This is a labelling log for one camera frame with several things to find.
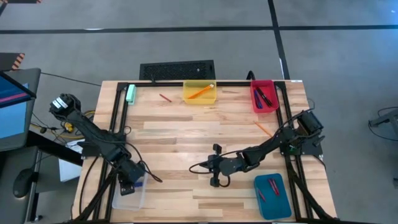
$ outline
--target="white paper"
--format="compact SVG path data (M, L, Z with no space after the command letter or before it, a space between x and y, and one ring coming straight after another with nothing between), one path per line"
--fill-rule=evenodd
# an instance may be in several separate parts
M84 141L84 139L68 142L66 147L70 148L75 152L79 152L81 154L82 147L78 146L77 143ZM60 180L61 182L66 182L68 180L72 180L76 177L80 176L81 166L72 164L70 162L58 159L60 164Z

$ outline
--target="computer monitor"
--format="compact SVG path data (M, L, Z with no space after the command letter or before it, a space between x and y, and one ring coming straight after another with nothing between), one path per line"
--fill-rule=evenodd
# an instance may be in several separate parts
M26 102L36 98L36 94L0 72L0 108Z

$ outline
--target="clear plastic container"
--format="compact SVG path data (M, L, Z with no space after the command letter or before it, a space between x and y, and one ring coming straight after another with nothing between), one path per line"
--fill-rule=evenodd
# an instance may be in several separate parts
M138 211L140 208L142 208L142 206L144 206L147 180L148 173L145 173L145 175L137 181L142 182L142 187L136 187L136 191L133 194L125 196L120 195L120 184L118 181L116 181L116 189L114 191L112 207L114 209L124 209L131 211Z
M194 99L188 99L211 84L214 85L212 89L201 93ZM188 104L213 104L217 98L217 82L216 80L184 80L182 95Z

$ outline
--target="yellow plastic container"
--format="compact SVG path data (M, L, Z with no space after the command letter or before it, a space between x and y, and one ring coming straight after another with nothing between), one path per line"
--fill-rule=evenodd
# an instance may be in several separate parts
M194 99L188 99L211 84L214 85L212 89L203 92ZM188 104L213 104L217 98L217 82L216 80L185 80L182 98Z

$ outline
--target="wooden tabletop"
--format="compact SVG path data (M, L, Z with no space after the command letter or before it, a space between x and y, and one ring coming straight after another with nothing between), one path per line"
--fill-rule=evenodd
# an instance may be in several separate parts
M94 122L102 129L109 128L117 83L106 81L101 87ZM286 86L292 114L308 109L303 83L286 81ZM160 97L159 93L172 102ZM285 115L281 93L279 99L282 114ZM121 110L122 104L119 105L118 115ZM151 171L163 183L149 177L144 207L138 212L113 209L111 221L264 221L258 210L253 181L257 175L273 173L282 175L292 208L285 161L278 149L267 155L257 169L233 174L228 188L214 188L209 185L211 175L192 174L188 171L191 165L205 161L208 155L213 154L214 143L220 144L223 152L229 152L255 146L269 139L254 121L260 122L271 132L278 128L275 112L253 112L248 86L218 86L217 100L213 105L185 104L182 100L182 87L138 87L136 102L127 111L126 125L132 128L127 141L138 148ZM131 152L133 160L136 160L134 152ZM302 160L309 191L327 213L335 216L324 167L312 156L302 156ZM81 186L92 162L93 159L84 161L73 217L78 215ZM98 159L90 172L83 193L83 209L97 191L101 165L102 159ZM297 192L300 210L305 217L302 195L299 189ZM103 202L100 218L104 217L105 206L106 203ZM285 220L294 220L294 215Z

